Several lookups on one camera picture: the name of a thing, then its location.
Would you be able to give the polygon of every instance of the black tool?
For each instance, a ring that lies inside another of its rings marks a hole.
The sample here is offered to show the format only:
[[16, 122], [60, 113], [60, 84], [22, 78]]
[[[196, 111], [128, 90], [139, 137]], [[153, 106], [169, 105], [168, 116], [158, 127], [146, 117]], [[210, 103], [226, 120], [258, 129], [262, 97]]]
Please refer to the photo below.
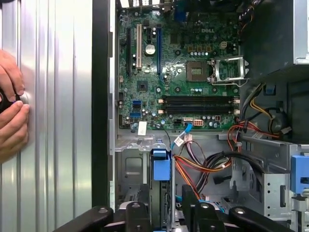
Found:
[[[2, 89], [0, 89], [0, 97], [1, 97], [1, 102], [0, 102], [0, 114], [5, 111], [7, 108], [9, 108], [14, 102], [10, 102], [7, 97], [5, 96], [4, 92]], [[16, 101], [20, 101], [20, 97], [16, 95]]]

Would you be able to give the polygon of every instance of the sata port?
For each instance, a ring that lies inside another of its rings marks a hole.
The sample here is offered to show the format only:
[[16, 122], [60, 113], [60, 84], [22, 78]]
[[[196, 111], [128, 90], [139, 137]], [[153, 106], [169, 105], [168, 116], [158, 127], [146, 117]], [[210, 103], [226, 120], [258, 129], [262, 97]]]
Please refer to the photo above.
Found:
[[183, 118], [183, 121], [184, 121], [184, 122], [192, 122], [192, 121], [193, 121], [193, 118], [191, 118], [191, 117], [184, 117], [184, 118]]
[[174, 126], [180, 126], [182, 124], [182, 120], [181, 119], [176, 119], [173, 122]]

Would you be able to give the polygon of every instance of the side panel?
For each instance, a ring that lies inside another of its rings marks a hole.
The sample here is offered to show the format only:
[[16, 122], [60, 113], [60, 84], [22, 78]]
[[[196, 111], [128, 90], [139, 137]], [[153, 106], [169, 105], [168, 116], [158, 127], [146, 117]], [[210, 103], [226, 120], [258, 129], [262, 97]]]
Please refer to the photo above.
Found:
[[15, 0], [0, 15], [30, 104], [29, 143], [0, 170], [0, 232], [50, 232], [91, 208], [92, 1]]

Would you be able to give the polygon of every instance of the blue clip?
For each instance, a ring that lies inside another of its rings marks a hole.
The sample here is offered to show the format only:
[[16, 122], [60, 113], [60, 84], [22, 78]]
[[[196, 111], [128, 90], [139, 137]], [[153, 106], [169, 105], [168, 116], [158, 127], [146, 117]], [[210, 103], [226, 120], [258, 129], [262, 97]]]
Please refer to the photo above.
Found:
[[309, 189], [309, 157], [291, 157], [291, 191], [302, 194], [304, 189]]

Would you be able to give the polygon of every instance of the blue plastic tab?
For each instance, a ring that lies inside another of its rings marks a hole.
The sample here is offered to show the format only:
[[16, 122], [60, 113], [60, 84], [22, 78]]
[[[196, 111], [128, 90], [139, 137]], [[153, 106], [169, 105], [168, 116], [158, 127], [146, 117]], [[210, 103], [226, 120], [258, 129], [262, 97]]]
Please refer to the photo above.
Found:
[[170, 180], [170, 159], [154, 160], [154, 180]]
[[309, 189], [309, 157], [292, 156], [291, 158], [291, 191], [302, 194]]
[[166, 157], [166, 150], [154, 150], [154, 157], [155, 158], [165, 158]]

